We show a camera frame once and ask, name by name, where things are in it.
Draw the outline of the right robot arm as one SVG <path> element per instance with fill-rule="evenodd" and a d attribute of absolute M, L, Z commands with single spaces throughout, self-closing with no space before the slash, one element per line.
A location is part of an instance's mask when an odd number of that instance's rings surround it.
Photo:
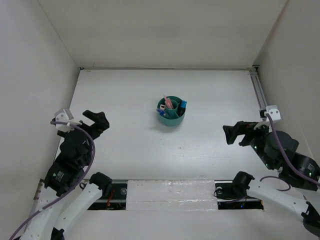
<path fill-rule="evenodd" d="M 232 182 L 216 184 L 214 196 L 221 200 L 238 201 L 247 197 L 272 202 L 290 212 L 304 228 L 320 235 L 320 167 L 310 157 L 297 152 L 299 142 L 289 134 L 261 122 L 239 121 L 222 127 L 226 143 L 232 145 L 243 136 L 241 147 L 250 146 L 268 170 L 277 170 L 278 179 L 299 190 L 304 199 L 289 196 L 284 190 L 273 189 L 253 175 L 240 171 Z"/>

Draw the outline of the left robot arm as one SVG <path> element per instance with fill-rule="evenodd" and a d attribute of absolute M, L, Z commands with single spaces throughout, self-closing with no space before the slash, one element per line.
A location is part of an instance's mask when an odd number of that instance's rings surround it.
<path fill-rule="evenodd" d="M 60 153 L 49 168 L 42 190 L 31 214 L 12 234 L 12 240 L 63 240 L 70 228 L 99 198 L 112 191 L 112 179 L 101 172 L 94 173 L 84 184 L 78 197 L 64 209 L 66 197 L 80 184 L 93 165 L 94 140 L 110 127 L 104 112 L 85 110 L 83 116 L 93 123 L 75 121 L 69 109 L 55 113 L 51 125 L 63 138 Z"/>

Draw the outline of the orange marker pen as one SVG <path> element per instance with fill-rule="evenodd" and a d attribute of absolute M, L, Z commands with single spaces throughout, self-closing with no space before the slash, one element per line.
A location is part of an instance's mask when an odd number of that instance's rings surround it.
<path fill-rule="evenodd" d="M 166 100 L 166 105 L 167 105 L 167 108 L 169 108 L 171 110 L 174 109 L 174 106 L 169 98 Z"/>

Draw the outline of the black marker blue cap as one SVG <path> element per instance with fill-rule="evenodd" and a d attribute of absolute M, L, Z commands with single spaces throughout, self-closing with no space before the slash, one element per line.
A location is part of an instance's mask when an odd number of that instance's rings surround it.
<path fill-rule="evenodd" d="M 177 110 L 177 114 L 179 117 L 182 117 L 185 114 L 186 107 L 187 107 L 187 101 L 182 100 Z"/>

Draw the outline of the red pink pen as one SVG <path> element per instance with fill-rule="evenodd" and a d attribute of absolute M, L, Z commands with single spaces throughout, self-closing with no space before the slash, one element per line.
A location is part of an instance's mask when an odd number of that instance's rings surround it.
<path fill-rule="evenodd" d="M 167 108 L 170 108 L 170 107 L 171 107 L 171 105 L 170 105 L 170 103 L 168 102 L 167 97 L 166 97 L 165 95 L 163 95 L 163 98 L 164 98 L 164 101 L 165 101 L 166 107 L 167 107 Z"/>

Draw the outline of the clear spray bottle blue cap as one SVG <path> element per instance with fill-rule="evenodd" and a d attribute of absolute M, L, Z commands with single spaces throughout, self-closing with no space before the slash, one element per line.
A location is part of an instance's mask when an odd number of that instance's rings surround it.
<path fill-rule="evenodd" d="M 156 111 L 159 113 L 159 115 L 161 117 L 163 117 L 163 118 L 167 118 L 168 117 L 168 114 L 164 110 L 162 110 L 160 108 L 157 108 Z"/>

